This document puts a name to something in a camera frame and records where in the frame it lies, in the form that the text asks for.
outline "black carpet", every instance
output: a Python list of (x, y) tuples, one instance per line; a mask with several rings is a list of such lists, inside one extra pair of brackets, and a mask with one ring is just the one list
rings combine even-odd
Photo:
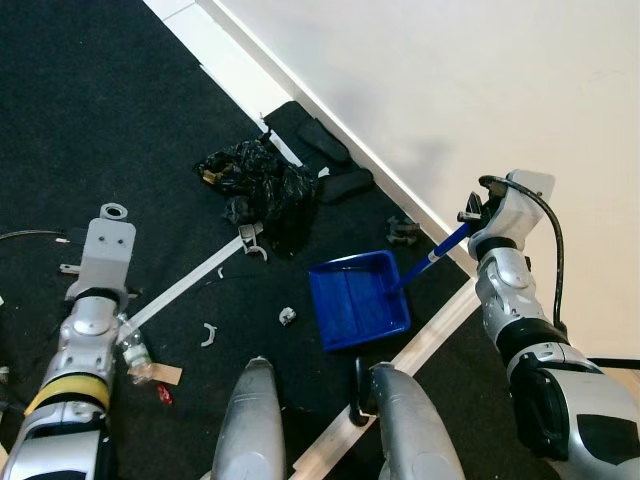
[[(317, 154), (296, 144), (297, 104), (270, 124), (310, 165)], [(137, 228), (129, 283), (142, 308), (237, 232), (220, 214), (224, 199), (202, 185), (192, 165), (253, 138), (257, 127), (204, 74), (198, 62), (141, 1), (0, 2), (0, 232), (85, 227), (116, 201)], [(258, 354), (273, 362), (284, 408), (291, 465), (347, 402), (356, 354), (392, 358), (464, 283), (445, 259), (408, 289), (412, 328), (405, 335), (334, 354), (323, 352), (307, 269), (343, 255), (388, 248), (385, 219), (399, 208), (380, 190), (319, 207), (304, 248), (268, 264), (234, 255), (224, 279), (213, 273), (143, 327), (154, 359), (184, 368), (166, 406), (154, 387), (118, 374), (111, 411), (122, 478), (199, 478), (211, 466), (217, 434), (238, 375)], [(431, 247), (394, 249), (402, 271)], [(0, 243), (0, 363), (25, 400), (36, 393), (56, 348), (61, 303), (81, 247), (51, 238)], [(278, 313), (298, 312), (287, 328)], [(201, 349), (202, 327), (218, 327)], [(450, 428), (467, 478), (553, 478), (514, 440), (504, 370), (473, 317), (418, 374)], [(7, 414), (0, 441), (10, 447), (20, 418)], [(382, 462), (371, 429), (331, 478), (377, 478)]]

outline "white baseboard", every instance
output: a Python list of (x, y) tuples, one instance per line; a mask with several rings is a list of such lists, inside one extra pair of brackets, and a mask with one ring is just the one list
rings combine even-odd
[[(371, 151), (284, 63), (219, 0), (196, 0), (206, 11), (294, 100), (300, 103), (349, 149), (360, 166), (373, 173), (376, 184), (436, 243), (452, 230), (428, 205), (411, 191), (397, 175)], [(475, 276), (476, 262), (469, 256), (466, 242), (449, 256), (470, 277)]]

